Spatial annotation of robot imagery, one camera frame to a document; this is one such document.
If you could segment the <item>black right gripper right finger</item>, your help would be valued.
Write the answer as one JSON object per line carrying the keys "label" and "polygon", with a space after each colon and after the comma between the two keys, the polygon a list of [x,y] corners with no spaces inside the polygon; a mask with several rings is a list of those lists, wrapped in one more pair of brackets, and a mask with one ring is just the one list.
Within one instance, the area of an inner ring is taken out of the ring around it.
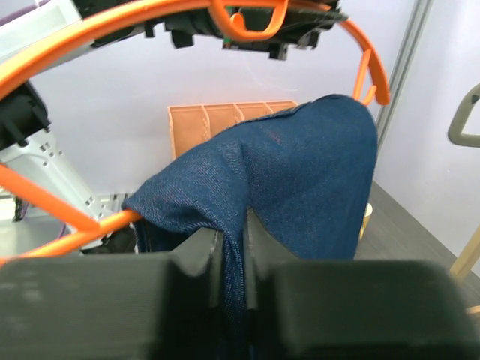
{"label": "black right gripper right finger", "polygon": [[245,288],[254,359],[477,359],[479,335],[444,268],[301,259],[250,211]]}

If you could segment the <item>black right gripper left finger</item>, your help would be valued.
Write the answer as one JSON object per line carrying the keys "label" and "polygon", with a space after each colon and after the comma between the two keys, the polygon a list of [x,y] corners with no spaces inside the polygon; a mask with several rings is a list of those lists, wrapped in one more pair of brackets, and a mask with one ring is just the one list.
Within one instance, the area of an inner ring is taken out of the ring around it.
{"label": "black right gripper left finger", "polygon": [[3,359],[213,359],[223,236],[174,250],[15,259],[1,268]]}

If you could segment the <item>blue denim jeans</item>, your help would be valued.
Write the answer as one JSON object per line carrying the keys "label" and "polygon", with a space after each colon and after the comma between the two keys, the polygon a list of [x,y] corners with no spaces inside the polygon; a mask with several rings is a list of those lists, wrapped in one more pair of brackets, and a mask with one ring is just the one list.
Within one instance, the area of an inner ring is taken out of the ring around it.
{"label": "blue denim jeans", "polygon": [[330,94],[244,121],[178,157],[123,202],[142,252],[198,229],[223,233],[223,334],[217,359],[245,359],[243,229],[249,210],[305,259],[351,260],[370,196],[377,129],[368,108]]}

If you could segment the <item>clear acrylic hanger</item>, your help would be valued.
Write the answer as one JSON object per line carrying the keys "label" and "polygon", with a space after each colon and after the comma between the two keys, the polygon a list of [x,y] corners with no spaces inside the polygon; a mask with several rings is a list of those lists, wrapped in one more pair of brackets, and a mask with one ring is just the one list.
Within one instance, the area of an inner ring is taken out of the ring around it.
{"label": "clear acrylic hanger", "polygon": [[448,139],[456,146],[468,148],[479,147],[479,135],[464,133],[464,128],[470,117],[473,107],[479,101],[480,84],[474,85],[458,104],[451,124],[448,128]]}

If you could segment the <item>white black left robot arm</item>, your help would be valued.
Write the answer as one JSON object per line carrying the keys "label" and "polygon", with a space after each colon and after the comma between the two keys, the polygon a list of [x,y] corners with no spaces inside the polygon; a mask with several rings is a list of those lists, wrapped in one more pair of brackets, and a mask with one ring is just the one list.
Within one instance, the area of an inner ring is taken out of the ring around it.
{"label": "white black left robot arm", "polygon": [[[36,1],[1,18],[1,60],[5,62],[47,36],[119,5],[120,1]],[[310,7],[289,7],[282,26],[271,39],[234,45],[283,59],[290,44],[314,48],[321,31],[346,19],[336,1],[312,1]],[[171,34],[176,49],[193,46],[194,35],[224,37],[206,9],[184,10],[95,38],[56,63],[69,62],[138,34],[152,38],[160,23]],[[1,100],[1,163],[31,181],[40,181],[42,188],[95,220],[111,214],[56,148],[47,107],[30,82],[24,82]]]}

